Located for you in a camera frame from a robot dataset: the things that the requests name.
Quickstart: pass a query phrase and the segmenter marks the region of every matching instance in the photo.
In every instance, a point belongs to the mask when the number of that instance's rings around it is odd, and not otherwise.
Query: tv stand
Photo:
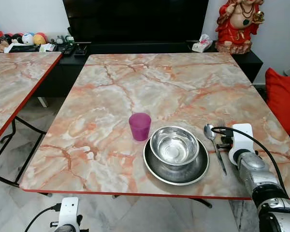
[[[206,52],[217,52],[214,43]],[[66,97],[91,54],[189,53],[192,52],[192,44],[193,42],[93,43],[88,45],[84,56],[74,56],[75,51],[69,56],[63,56],[33,96]],[[252,51],[232,56],[253,82],[263,62]]]

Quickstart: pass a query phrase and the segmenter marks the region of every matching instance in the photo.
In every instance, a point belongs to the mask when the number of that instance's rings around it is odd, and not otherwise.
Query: red cushion
[[[265,73],[267,104],[290,135],[290,76],[269,68]]]

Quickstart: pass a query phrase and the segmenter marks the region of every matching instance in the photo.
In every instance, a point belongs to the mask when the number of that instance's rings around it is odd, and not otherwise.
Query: table
[[[12,123],[12,133],[0,140],[0,143],[5,141],[0,149],[0,155],[16,132],[15,120],[40,133],[33,150],[16,179],[10,181],[0,176],[0,181],[6,184],[18,187],[18,181],[26,165],[43,135],[46,134],[46,132],[33,127],[16,115],[60,58],[60,52],[0,54],[0,136]]]
[[[178,125],[210,154],[199,182],[179,187],[157,180],[143,161],[145,142],[132,139],[128,118],[149,113],[151,131]],[[249,199],[238,172],[222,153],[219,167],[205,123],[250,123],[276,159],[290,196],[290,138],[229,54],[91,55],[20,187],[31,192]],[[265,153],[260,155],[271,166]]]

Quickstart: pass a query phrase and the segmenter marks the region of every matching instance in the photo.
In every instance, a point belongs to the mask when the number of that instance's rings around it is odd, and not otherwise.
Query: purple plastic cup
[[[135,113],[129,118],[129,124],[133,138],[144,141],[148,138],[151,118],[145,113]]]

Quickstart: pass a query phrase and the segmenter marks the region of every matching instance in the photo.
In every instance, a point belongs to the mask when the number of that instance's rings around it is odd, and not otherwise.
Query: ganesha statue
[[[250,34],[257,34],[259,24],[264,22],[264,13],[259,6],[264,0],[228,0],[219,10],[217,20],[219,52],[244,54],[250,51]]]

